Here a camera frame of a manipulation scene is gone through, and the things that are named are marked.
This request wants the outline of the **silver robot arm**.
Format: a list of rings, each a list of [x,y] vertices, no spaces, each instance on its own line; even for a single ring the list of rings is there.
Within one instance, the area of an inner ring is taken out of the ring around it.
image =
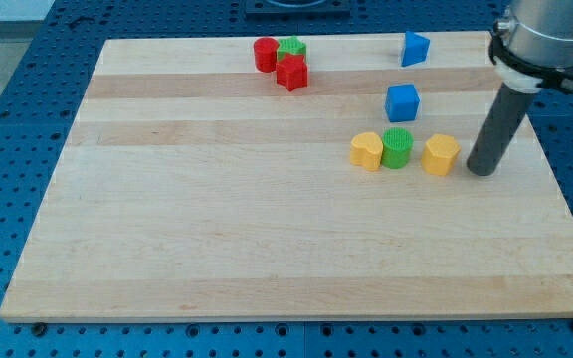
[[[503,82],[525,94],[573,93],[573,0],[513,0],[488,49]]]

